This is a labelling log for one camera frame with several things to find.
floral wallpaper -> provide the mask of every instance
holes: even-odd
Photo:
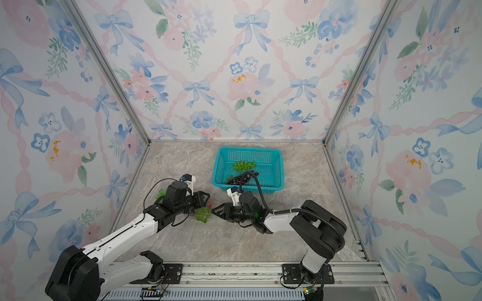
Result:
[[[398,301],[482,300],[481,15],[401,0],[329,142]]]
[[[49,300],[60,253],[108,234],[146,145],[58,2],[0,7],[0,299]]]
[[[152,139],[319,140],[385,0],[77,4]]]

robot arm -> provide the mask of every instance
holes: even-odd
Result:
[[[323,265],[345,244],[343,235],[347,230],[346,225],[311,200],[306,200],[301,208],[273,211],[262,207],[251,192],[239,193],[236,186],[228,189],[227,193],[232,202],[214,208],[214,215],[228,222],[251,221],[251,226],[263,234],[296,231],[303,238],[309,248],[299,269],[308,283],[315,283],[322,277]]]
[[[195,180],[194,176],[184,175],[169,185],[164,197],[121,229],[84,248],[65,249],[45,293],[55,301],[93,301],[138,279],[146,283],[159,282],[166,271],[162,259],[151,251],[142,252],[130,261],[112,263],[144,238],[174,224],[176,215],[204,207],[210,195],[202,191],[193,193]],[[264,234],[296,231],[309,246],[299,266],[302,279],[315,283],[322,278],[323,266],[343,248],[345,224],[311,200],[305,201],[301,208],[273,211],[266,205],[259,186],[258,189],[265,207],[251,192],[239,193],[237,187],[232,187],[227,191],[232,202],[214,208],[213,214],[229,222],[249,220]]]
[[[111,265],[125,251],[169,224],[176,215],[204,207],[210,195],[192,192],[196,178],[185,174],[167,188],[166,195],[145,208],[134,220],[81,249],[65,249],[55,265],[45,293],[55,301],[96,300],[129,282],[156,283],[165,274],[162,259],[151,251]]]

plastic mesh basket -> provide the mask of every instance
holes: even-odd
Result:
[[[233,168],[239,161],[256,161],[254,171],[259,172],[258,181],[263,193],[273,193],[284,187],[283,156],[277,149],[249,147],[221,147],[217,152],[213,170],[213,185],[226,191],[233,185],[226,185],[226,180],[242,172]],[[244,191],[258,192],[254,179],[242,186]]]

grape bunch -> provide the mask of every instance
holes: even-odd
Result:
[[[253,168],[256,167],[256,161],[248,162],[248,161],[239,161],[236,163],[233,163],[233,168],[237,172],[242,172],[243,170],[252,170]]]
[[[236,176],[236,177],[233,177],[232,175],[229,176],[229,178],[226,180],[226,184],[227,184],[227,185],[239,185],[239,184],[240,184],[240,180],[241,180],[241,176],[242,176],[242,174],[240,174],[239,176]],[[246,175],[244,176],[243,181],[242,181],[242,185],[246,185],[246,184],[249,182],[249,180],[251,180],[252,177],[253,177],[253,176],[252,176],[251,174],[249,174],[249,173],[246,174]]]

marble floor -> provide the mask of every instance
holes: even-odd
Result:
[[[131,221],[143,209],[143,199],[153,184],[162,178],[179,178],[185,173],[196,176],[195,191],[211,194],[214,207],[229,202],[225,191],[212,184],[214,161],[222,146],[279,149],[283,155],[284,188],[265,199],[272,209],[289,209],[311,199],[343,220],[348,219],[336,192],[321,143],[303,142],[154,142],[140,171],[137,183],[121,212],[117,228]],[[163,181],[160,188],[171,181]],[[154,202],[155,193],[146,206]],[[176,222],[184,215],[177,216]],[[346,245],[332,261],[361,261],[355,238],[348,227]],[[308,246],[294,231],[261,234],[252,227],[243,229],[215,215],[206,224],[189,217],[176,228],[170,226],[139,242],[118,258],[128,260],[151,250],[165,261],[300,261]]]

